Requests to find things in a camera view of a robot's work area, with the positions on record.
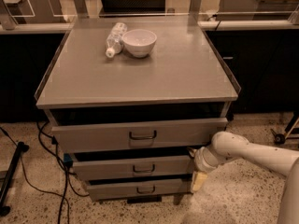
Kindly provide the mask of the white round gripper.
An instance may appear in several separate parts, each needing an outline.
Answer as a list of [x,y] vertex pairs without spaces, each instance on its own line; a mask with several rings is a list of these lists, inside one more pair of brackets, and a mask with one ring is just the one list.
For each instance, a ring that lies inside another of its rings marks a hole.
[[187,147],[191,157],[194,157],[194,164],[198,171],[192,174],[191,192],[197,192],[207,179],[207,173],[214,171],[221,164],[219,155],[212,145],[195,149]]

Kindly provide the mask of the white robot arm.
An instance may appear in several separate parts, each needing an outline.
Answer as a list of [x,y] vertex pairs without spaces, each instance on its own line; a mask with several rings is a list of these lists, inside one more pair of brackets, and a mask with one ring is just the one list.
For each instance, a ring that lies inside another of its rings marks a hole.
[[299,152],[280,147],[251,143],[246,137],[217,132],[206,147],[188,147],[194,162],[192,190],[196,179],[206,179],[220,165],[244,159],[286,178],[280,201],[277,224],[299,224]]

